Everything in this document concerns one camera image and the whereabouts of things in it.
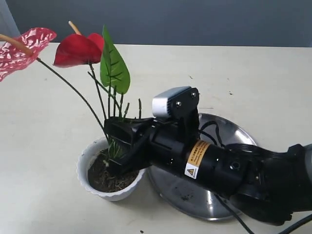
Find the red anthurium flower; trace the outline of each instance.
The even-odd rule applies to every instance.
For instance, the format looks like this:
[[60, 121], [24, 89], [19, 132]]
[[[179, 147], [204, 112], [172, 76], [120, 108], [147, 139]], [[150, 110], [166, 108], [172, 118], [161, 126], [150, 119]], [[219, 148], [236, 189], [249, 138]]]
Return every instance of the red anthurium flower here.
[[0, 35], [1, 39], [8, 41], [0, 48], [0, 81], [35, 61], [56, 36], [48, 28], [32, 28], [15, 39]]
[[92, 33], [85, 37], [71, 34], [59, 44], [54, 64], [57, 67], [99, 63], [104, 47], [104, 39], [100, 34]]

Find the yellow warning label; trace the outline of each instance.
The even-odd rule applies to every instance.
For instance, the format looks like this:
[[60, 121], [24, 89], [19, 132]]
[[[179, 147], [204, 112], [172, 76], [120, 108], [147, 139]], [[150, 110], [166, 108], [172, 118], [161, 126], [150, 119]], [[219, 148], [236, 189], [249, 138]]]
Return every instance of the yellow warning label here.
[[194, 169], [188, 169], [187, 171], [188, 171], [191, 175], [194, 174]]
[[204, 154], [208, 149], [209, 145], [210, 145], [209, 143], [203, 140], [199, 140], [193, 147], [187, 162], [196, 167], [199, 167], [201, 160], [203, 159]]

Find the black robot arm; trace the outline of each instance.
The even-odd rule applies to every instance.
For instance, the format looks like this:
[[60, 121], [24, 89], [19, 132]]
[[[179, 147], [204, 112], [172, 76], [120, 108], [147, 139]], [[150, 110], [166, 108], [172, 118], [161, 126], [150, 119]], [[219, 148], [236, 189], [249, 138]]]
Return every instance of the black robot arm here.
[[312, 211], [312, 146], [285, 153], [257, 146], [219, 147], [199, 139], [196, 88], [180, 87], [153, 99], [155, 118], [111, 117], [105, 132], [122, 146], [113, 174], [155, 165], [196, 183], [261, 222], [282, 225], [293, 212]]

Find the white table surface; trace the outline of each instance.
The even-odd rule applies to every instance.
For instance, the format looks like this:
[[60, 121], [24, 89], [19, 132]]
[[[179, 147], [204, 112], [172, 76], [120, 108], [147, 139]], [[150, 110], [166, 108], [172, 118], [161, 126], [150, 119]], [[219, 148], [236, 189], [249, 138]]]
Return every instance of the white table surface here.
[[[52, 64], [57, 44], [40, 55]], [[153, 96], [169, 88], [197, 87], [199, 111], [225, 117], [271, 150], [312, 142], [310, 48], [118, 45], [132, 86], [130, 116], [142, 99], [151, 116]], [[101, 114], [87, 66], [57, 70]], [[76, 175], [79, 154], [102, 132], [85, 104], [34, 62], [0, 83], [1, 234], [240, 234], [235, 220], [215, 223], [182, 214], [163, 201], [145, 177], [126, 200], [108, 202], [85, 191]], [[256, 234], [283, 227], [243, 219]], [[296, 234], [312, 232], [312, 223]]]

